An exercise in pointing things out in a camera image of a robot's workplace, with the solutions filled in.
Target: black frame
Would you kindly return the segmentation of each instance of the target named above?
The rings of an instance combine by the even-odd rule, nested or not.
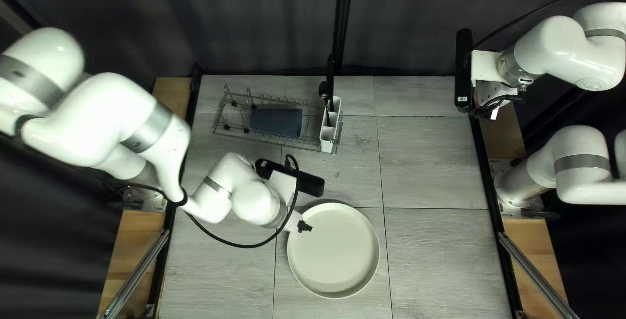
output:
[[[473,39],[469,29],[460,29],[456,33],[456,75],[455,75],[455,103],[457,101],[457,93],[464,93],[468,96],[465,108],[467,111],[474,109],[473,89],[468,68],[471,67],[471,57],[467,56],[473,49]],[[474,145],[476,147],[476,156],[478,157],[478,165],[480,167],[480,175],[483,181],[484,196],[487,200],[487,209],[491,219],[491,227],[493,228],[493,241],[498,250],[498,258],[500,260],[500,268],[502,276],[505,280],[506,296],[508,297],[509,306],[511,308],[512,318],[518,318],[523,313],[521,306],[520,293],[513,273],[513,262],[508,251],[502,246],[498,239],[498,232],[505,232],[504,224],[500,216],[498,207],[498,198],[496,190],[491,178],[491,167],[489,165],[489,157],[483,140],[483,131],[480,127],[478,118],[469,115],[469,124],[471,126]]]
[[[196,106],[198,105],[198,94],[200,92],[200,80],[204,71],[196,64],[192,67],[192,83],[189,86],[189,102],[187,104],[187,111],[185,113],[185,121],[191,127],[193,119],[195,117]],[[185,170],[185,162],[187,157],[183,159],[183,163],[180,166],[180,175],[178,176],[179,182],[183,179],[183,172]],[[170,239],[163,246],[155,260],[155,268],[152,275],[152,283],[150,284],[150,294],[148,295],[148,305],[158,307],[158,302],[161,299],[161,287],[163,286],[163,280],[165,279],[165,266],[167,264],[167,255],[170,250],[170,240],[173,233],[174,218],[176,217],[176,207],[172,203],[167,204],[165,210],[165,220],[163,221],[163,229],[170,230]],[[156,311],[152,311],[150,318],[154,318]]]

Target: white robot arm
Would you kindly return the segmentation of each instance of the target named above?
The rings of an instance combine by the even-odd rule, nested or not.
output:
[[[272,171],[266,181],[245,158],[229,153],[187,196],[178,183],[190,140],[187,123],[114,73],[91,76],[64,98],[83,65],[78,43],[58,29],[37,29],[14,43],[0,56],[0,131],[19,134],[57,160],[122,180],[152,181],[153,166],[153,187],[207,222],[220,222],[232,209],[259,226],[283,223],[294,198],[293,175]],[[301,219],[292,211],[284,229],[309,231]]]
[[[545,74],[585,90],[611,89],[624,75],[625,41],[626,3],[599,3],[582,8],[574,18],[545,19],[509,50],[472,51],[477,106],[502,95],[517,95]],[[500,106],[508,102],[503,100]]]
[[[539,151],[494,177],[498,199],[526,207],[532,198],[556,189],[571,204],[626,204],[626,130],[615,139],[620,179],[611,175],[606,141],[600,131],[574,125],[560,129]]]

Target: table surface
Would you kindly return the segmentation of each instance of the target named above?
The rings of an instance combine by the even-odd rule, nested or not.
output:
[[[317,100],[323,77],[204,76],[183,179],[193,192],[226,152],[281,161],[325,179],[324,197],[356,207],[377,229],[380,265],[347,299],[304,290],[286,239],[240,250],[202,234],[178,211],[161,318],[509,318],[468,118],[450,105],[452,77],[337,77],[344,128],[337,155],[215,135],[223,85],[231,91]],[[302,197],[299,205],[314,198]],[[232,215],[206,227],[253,242],[271,230]]]
[[[247,81],[250,83],[251,87],[254,87],[259,84],[265,86],[266,84],[263,83],[272,82],[273,80],[273,77],[257,77],[255,79],[248,78]],[[407,78],[406,82],[401,82],[400,84],[410,84],[411,81],[412,78]],[[153,94],[161,102],[183,116],[189,97],[189,83],[190,78],[157,78]],[[374,92],[374,86],[366,85],[364,90],[365,95],[363,96],[370,97],[371,95],[369,94],[373,94]],[[221,88],[217,88],[216,92],[219,93],[218,97],[221,98]],[[385,92],[379,93],[375,99],[381,103],[393,99],[393,96],[390,92]],[[415,112],[415,110],[417,110],[412,108],[411,105],[408,105],[407,101],[402,101],[398,107],[403,107],[405,112],[411,110]],[[398,108],[390,108],[388,105],[386,107],[379,105],[379,108],[379,112],[374,112],[377,112],[377,114],[396,114],[397,111],[393,112],[393,110],[398,110]],[[354,115],[366,115],[371,113],[372,110],[376,110],[373,99],[357,100],[357,102],[350,103],[350,112]],[[486,122],[482,120],[481,125],[483,127],[486,148],[490,157],[512,159],[525,154],[523,140],[512,106],[509,105],[502,108],[496,122]],[[368,214],[368,209],[362,209],[362,211],[376,224],[377,214]],[[546,279],[565,298],[559,267],[552,250],[550,235],[548,234],[544,220],[506,219],[504,220],[504,224],[506,232],[517,243],[518,247],[525,252]],[[121,284],[128,277],[139,259],[143,256],[145,249],[147,249],[156,237],[155,232],[160,230],[162,225],[162,214],[132,211],[124,212],[98,314],[108,304],[115,292],[117,292]],[[278,262],[276,265],[281,265],[280,258],[278,257],[277,259]],[[559,318],[556,312],[550,307],[549,303],[530,282],[528,277],[515,264],[514,271],[524,311],[528,318]],[[291,276],[291,273],[287,272],[287,279]],[[151,281],[152,273],[148,271],[140,283],[140,286],[133,294],[133,298],[130,299],[125,306],[125,313],[127,315],[138,315],[143,311],[148,298],[149,284]]]

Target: floor tile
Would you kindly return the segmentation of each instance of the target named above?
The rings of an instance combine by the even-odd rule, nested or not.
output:
[[[324,179],[324,198],[338,199],[353,207],[382,207],[376,117],[344,116],[336,155],[283,148],[302,171]],[[299,205],[315,197],[301,194]]]
[[[385,207],[485,209],[465,117],[378,117]]]
[[[205,227],[229,241],[256,243],[272,234],[230,213]],[[272,317],[276,241],[240,249],[202,233],[184,211],[176,211],[160,318]]]
[[[467,116],[454,95],[451,76],[374,77],[377,116]]]
[[[510,318],[489,211],[385,209],[394,319]]]
[[[380,263],[372,281],[359,293],[343,299],[324,299],[305,290],[295,279],[287,261],[287,236],[278,237],[274,318],[391,318],[389,276],[383,212],[359,209],[378,232]]]
[[[335,95],[342,99],[346,116],[376,115],[372,76],[335,77]]]

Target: spoon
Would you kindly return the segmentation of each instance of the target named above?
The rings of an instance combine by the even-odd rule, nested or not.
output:
[[[319,97],[324,100],[324,103],[326,104],[326,123],[328,123],[329,127],[332,127],[333,125],[331,124],[331,115],[328,114],[329,112],[329,107],[328,107],[328,102],[329,100],[332,99],[332,88],[331,88],[331,83],[328,83],[326,81],[323,81],[322,83],[319,83],[319,89],[317,90],[317,93],[319,94]]]

